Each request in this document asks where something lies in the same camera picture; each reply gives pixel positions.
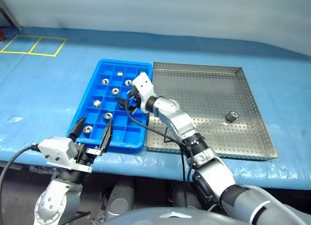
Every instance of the stainless steel tray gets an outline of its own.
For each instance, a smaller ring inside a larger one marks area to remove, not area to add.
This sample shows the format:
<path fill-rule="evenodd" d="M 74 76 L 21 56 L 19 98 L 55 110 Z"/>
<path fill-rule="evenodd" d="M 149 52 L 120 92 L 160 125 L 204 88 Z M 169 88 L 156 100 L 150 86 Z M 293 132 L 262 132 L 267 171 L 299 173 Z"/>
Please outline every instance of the stainless steel tray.
<path fill-rule="evenodd" d="M 154 62 L 153 84 L 157 96 L 180 103 L 219 156 L 277 158 L 242 68 Z M 229 123 L 225 119 L 229 111 L 237 112 L 240 118 Z M 161 132 L 166 128 L 152 114 L 149 126 Z M 147 150 L 179 153 L 175 143 L 163 143 L 163 137 L 151 131 Z"/>

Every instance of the metal nut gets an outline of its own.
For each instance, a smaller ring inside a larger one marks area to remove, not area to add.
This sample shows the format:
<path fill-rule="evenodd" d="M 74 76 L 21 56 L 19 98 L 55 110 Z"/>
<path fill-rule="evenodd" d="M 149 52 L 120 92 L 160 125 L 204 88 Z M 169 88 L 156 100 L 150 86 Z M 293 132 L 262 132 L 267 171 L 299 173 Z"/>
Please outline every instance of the metal nut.
<path fill-rule="evenodd" d="M 90 134 L 93 130 L 93 126 L 92 125 L 88 125 L 86 127 L 83 128 L 83 133 L 85 134 Z"/>
<path fill-rule="evenodd" d="M 236 112 L 230 111 L 227 115 L 226 118 L 228 119 L 228 121 L 230 122 L 235 122 L 238 118 L 239 115 Z"/>
<path fill-rule="evenodd" d="M 119 93 L 119 88 L 117 88 L 117 87 L 112 88 L 111 93 L 112 93 L 113 95 L 118 95 L 118 93 Z"/>
<path fill-rule="evenodd" d="M 111 112 L 106 112 L 104 115 L 104 120 L 109 121 L 112 118 L 112 113 Z"/>
<path fill-rule="evenodd" d="M 102 84 L 107 85 L 109 83 L 109 79 L 104 78 L 102 79 Z"/>
<path fill-rule="evenodd" d="M 99 100 L 94 100 L 93 101 L 93 105 L 95 108 L 99 108 L 101 106 L 102 102 L 100 102 Z"/>
<path fill-rule="evenodd" d="M 132 80 L 125 80 L 125 82 L 124 82 L 124 85 L 126 85 L 126 86 L 130 86 L 132 84 Z"/>

